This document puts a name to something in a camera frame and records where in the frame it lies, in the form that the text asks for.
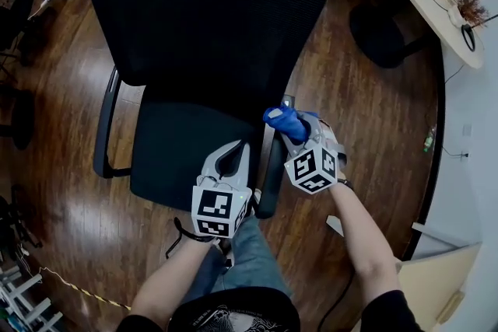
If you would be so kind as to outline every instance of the jeans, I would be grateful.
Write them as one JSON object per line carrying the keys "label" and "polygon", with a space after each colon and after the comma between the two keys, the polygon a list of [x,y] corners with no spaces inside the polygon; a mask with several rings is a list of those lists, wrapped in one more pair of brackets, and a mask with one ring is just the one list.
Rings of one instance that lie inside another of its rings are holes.
{"label": "jeans", "polygon": [[247,286],[278,289],[290,297],[291,291],[254,216],[240,225],[232,239],[232,251],[235,265],[226,271],[226,258],[215,247],[209,250],[183,303],[211,292]]}

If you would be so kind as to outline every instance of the power outlet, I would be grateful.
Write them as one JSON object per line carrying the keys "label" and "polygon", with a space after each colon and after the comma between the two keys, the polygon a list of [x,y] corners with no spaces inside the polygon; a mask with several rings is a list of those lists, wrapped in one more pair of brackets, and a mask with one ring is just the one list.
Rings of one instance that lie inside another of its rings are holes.
{"label": "power outlet", "polygon": [[462,151],[461,154],[462,157],[460,158],[460,162],[467,162],[470,158],[470,151]]}

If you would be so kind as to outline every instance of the mesh chair backrest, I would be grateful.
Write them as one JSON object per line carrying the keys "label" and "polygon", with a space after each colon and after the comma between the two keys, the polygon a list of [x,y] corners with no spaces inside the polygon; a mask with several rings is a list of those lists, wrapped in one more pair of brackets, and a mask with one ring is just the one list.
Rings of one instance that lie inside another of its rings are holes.
{"label": "mesh chair backrest", "polygon": [[262,107],[282,98],[326,2],[92,1],[126,83],[158,85],[171,100],[202,101],[233,114],[251,99],[259,118]]}

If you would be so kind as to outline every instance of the person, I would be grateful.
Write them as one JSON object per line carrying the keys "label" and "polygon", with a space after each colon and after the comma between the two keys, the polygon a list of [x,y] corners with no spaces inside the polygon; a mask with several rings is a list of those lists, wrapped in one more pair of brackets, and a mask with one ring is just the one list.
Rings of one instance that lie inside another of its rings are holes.
{"label": "person", "polygon": [[[328,190],[361,286],[361,331],[420,331],[401,290],[392,250],[346,183]],[[234,266],[220,274],[220,252],[187,238],[139,289],[117,332],[299,331],[290,291],[253,215],[237,230],[232,251]]]}

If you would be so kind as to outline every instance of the wrist strap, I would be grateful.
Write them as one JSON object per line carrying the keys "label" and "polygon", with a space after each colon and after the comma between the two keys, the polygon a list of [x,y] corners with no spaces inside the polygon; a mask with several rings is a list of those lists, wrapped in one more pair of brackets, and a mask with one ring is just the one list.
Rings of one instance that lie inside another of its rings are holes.
{"label": "wrist strap", "polygon": [[193,239],[194,241],[198,242],[211,242],[215,239],[214,236],[196,236],[195,234],[192,234],[191,232],[187,231],[181,226],[180,219],[178,217],[175,217],[173,220],[174,226],[177,228],[178,232],[180,235],[178,236],[177,240],[173,242],[173,245],[170,246],[170,249],[166,251],[164,254],[166,256],[166,259],[170,258],[170,253],[171,251],[177,247],[178,243],[181,241],[182,236],[186,236],[189,239]]}
{"label": "wrist strap", "polygon": [[181,226],[180,219],[178,217],[174,218],[174,226],[177,228],[177,230],[180,232],[180,237],[182,235],[186,236],[187,238],[193,239],[194,241],[198,242],[211,242],[215,239],[214,236],[196,236],[195,234],[187,231]]}
{"label": "wrist strap", "polygon": [[355,189],[352,187],[351,181],[349,181],[347,179],[337,179],[337,182],[344,184],[346,187],[348,187],[351,191],[354,192]]}

